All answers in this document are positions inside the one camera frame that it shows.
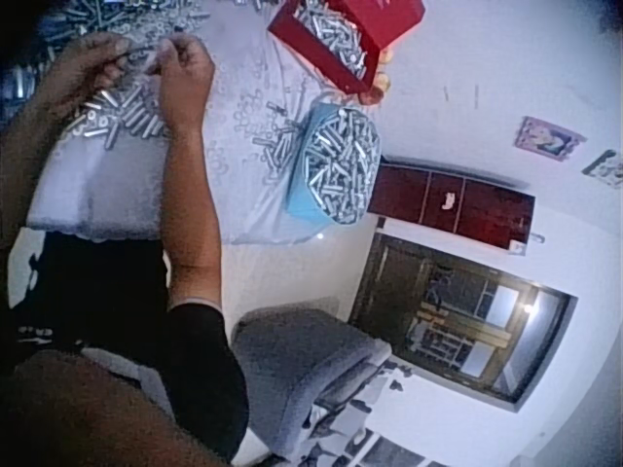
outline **white wall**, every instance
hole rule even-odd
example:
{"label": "white wall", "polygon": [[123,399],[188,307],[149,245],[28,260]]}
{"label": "white wall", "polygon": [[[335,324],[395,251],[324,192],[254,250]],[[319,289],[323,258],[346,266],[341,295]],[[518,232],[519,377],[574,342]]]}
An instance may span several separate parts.
{"label": "white wall", "polygon": [[621,324],[620,239],[538,205],[527,257],[516,257],[450,233],[388,220],[385,232],[534,280],[579,299],[560,347],[519,411],[496,408],[423,377],[387,391],[369,428],[394,443],[453,467],[507,466],[534,457],[582,400]]}
{"label": "white wall", "polygon": [[621,466],[621,335],[578,408],[535,467]]}
{"label": "white wall", "polygon": [[[387,69],[385,155],[519,179],[542,205],[618,233],[620,192],[581,173],[621,148],[620,35],[600,32],[600,4],[615,0],[424,1]],[[517,149],[525,116],[588,142],[566,162]]]}
{"label": "white wall", "polygon": [[[536,196],[527,258],[422,227],[399,236],[579,298],[561,346],[519,413],[422,377],[388,392],[371,428],[453,467],[534,457],[587,393],[621,322],[621,192],[581,170],[621,147],[620,35],[602,33],[607,0],[435,0],[396,47],[380,114],[388,156],[451,163],[525,182]],[[478,102],[476,105],[476,87]],[[513,147],[533,116],[588,138],[566,162]]]}

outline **window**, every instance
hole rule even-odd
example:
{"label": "window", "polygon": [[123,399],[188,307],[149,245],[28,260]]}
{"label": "window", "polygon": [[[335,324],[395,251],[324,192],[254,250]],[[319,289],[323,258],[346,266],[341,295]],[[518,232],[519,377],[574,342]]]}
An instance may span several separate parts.
{"label": "window", "polygon": [[350,322],[414,365],[516,403],[573,302],[529,280],[377,234]]}

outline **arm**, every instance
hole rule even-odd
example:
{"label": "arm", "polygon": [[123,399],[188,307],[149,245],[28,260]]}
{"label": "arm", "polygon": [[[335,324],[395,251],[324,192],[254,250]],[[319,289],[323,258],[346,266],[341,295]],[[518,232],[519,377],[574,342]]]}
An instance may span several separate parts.
{"label": "arm", "polygon": [[11,365],[15,327],[7,312],[9,252],[24,226],[41,170],[64,120],[98,89],[123,74],[129,42],[92,34],[73,42],[11,125],[0,134],[0,371]]}
{"label": "arm", "polygon": [[162,237],[171,261],[171,307],[195,298],[221,305],[221,236],[207,184],[202,125],[214,76],[203,44],[186,34],[159,54],[161,108],[171,131],[166,157]]}

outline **sticker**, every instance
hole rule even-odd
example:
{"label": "sticker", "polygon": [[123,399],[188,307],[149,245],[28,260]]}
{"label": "sticker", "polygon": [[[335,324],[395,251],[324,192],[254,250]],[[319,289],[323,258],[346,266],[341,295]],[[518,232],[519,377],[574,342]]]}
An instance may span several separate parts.
{"label": "sticker", "polygon": [[515,146],[546,158],[564,161],[586,138],[569,129],[526,117],[519,131]]}
{"label": "sticker", "polygon": [[613,150],[604,152],[596,161],[582,170],[584,175],[596,178],[609,187],[620,189],[623,185],[623,158]]}

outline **blue container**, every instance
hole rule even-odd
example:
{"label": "blue container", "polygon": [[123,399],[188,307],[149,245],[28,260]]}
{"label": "blue container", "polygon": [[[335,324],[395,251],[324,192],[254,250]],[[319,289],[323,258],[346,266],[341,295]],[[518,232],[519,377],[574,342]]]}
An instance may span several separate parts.
{"label": "blue container", "polygon": [[311,111],[305,136],[296,155],[296,165],[294,166],[288,190],[287,212],[295,217],[314,222],[318,226],[340,225],[340,223],[325,213],[313,197],[310,187],[308,187],[305,180],[305,153],[318,127],[341,108],[342,106],[336,104],[318,104]]}

